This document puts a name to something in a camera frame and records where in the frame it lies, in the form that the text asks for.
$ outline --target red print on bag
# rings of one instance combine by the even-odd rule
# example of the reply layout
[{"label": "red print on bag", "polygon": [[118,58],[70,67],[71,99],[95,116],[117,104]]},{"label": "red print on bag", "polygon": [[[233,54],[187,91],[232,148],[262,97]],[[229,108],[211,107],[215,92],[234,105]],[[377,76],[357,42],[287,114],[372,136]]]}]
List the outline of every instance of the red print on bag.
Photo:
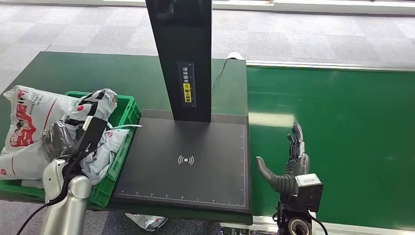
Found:
[{"label": "red print on bag", "polygon": [[33,144],[33,133],[36,128],[32,124],[32,118],[26,114],[27,106],[24,105],[23,95],[28,93],[24,90],[19,90],[17,94],[16,118],[19,121],[16,124],[16,129],[10,138],[10,145],[13,147],[28,146]]}]

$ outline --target gray tiled floor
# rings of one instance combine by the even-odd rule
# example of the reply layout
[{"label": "gray tiled floor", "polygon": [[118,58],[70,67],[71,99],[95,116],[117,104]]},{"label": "gray tiled floor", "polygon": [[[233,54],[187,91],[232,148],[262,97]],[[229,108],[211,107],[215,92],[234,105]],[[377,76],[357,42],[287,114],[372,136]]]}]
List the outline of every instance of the gray tiled floor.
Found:
[{"label": "gray tiled floor", "polygon": [[[0,91],[46,49],[157,55],[145,8],[0,3]],[[215,10],[212,50],[214,58],[239,51],[251,60],[415,67],[415,18]],[[0,234],[15,233],[34,207],[0,202],[15,211],[1,216]],[[88,212],[88,234],[101,234],[106,218]]]}]

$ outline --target scanner platform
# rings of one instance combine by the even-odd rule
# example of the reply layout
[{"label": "scanner platform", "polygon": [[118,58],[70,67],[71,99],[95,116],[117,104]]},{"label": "scanner platform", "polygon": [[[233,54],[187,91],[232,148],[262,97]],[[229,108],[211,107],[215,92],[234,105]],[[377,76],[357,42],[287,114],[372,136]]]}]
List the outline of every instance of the scanner platform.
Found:
[{"label": "scanner platform", "polygon": [[143,110],[114,199],[251,214],[248,117]]}]

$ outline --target package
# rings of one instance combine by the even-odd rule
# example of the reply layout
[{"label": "package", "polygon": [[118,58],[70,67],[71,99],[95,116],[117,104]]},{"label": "package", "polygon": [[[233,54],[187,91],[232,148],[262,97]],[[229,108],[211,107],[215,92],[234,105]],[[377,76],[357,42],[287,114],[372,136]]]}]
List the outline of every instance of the package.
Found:
[{"label": "package", "polygon": [[40,142],[0,156],[0,180],[41,179],[50,163]]},{"label": "package", "polygon": [[110,89],[102,89],[80,98],[78,105],[65,120],[66,128],[73,140],[81,136],[77,130],[82,130],[87,116],[93,116],[108,121],[117,105],[117,94]]},{"label": "package", "polygon": [[24,86],[15,86],[3,95],[11,102],[11,124],[1,155],[38,143],[41,132],[69,114],[78,100]]},{"label": "package", "polygon": [[69,155],[76,145],[63,120],[53,123],[42,132],[41,143],[51,161]]},{"label": "package", "polygon": [[125,213],[125,215],[134,221],[138,226],[142,229],[147,231],[153,232],[156,229],[163,226],[167,219],[166,217],[161,216],[152,216],[152,215],[144,215],[144,214],[129,214]]},{"label": "package", "polygon": [[128,134],[129,130],[113,129],[105,131],[98,144],[96,152],[81,160],[82,172],[90,179],[94,186],[107,174],[115,154]]}]

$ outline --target yellow label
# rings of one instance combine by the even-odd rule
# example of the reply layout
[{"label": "yellow label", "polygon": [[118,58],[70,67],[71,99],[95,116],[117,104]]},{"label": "yellow label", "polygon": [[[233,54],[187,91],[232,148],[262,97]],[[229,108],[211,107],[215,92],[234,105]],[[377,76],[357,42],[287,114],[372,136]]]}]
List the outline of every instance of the yellow label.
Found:
[{"label": "yellow label", "polygon": [[190,94],[190,83],[183,83],[184,101],[186,103],[192,102],[192,95]]}]

